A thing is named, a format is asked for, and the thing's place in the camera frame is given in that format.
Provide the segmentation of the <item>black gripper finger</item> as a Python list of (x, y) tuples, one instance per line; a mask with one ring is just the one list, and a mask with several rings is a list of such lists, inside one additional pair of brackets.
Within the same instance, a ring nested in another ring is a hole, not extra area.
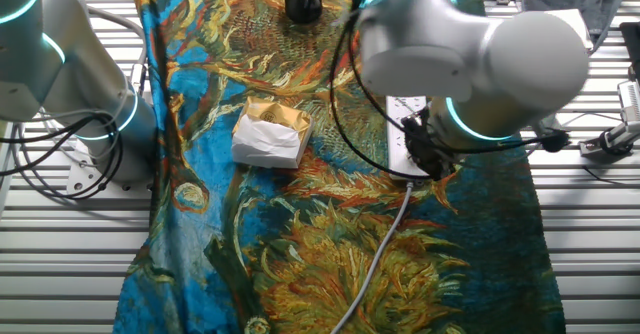
[(456, 173), (456, 161), (449, 157), (440, 157), (436, 163), (436, 172), (434, 174), (437, 178), (446, 178)]
[(432, 180), (440, 179), (440, 159), (438, 157), (422, 157), (417, 159), (417, 166)]

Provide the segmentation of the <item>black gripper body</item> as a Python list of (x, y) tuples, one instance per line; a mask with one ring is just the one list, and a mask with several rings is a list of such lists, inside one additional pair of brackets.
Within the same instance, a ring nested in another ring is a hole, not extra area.
[(417, 113), (402, 119), (405, 131), (405, 146), (410, 158), (416, 164), (436, 164), (439, 154), (431, 147), (428, 134), (429, 109), (423, 108)]

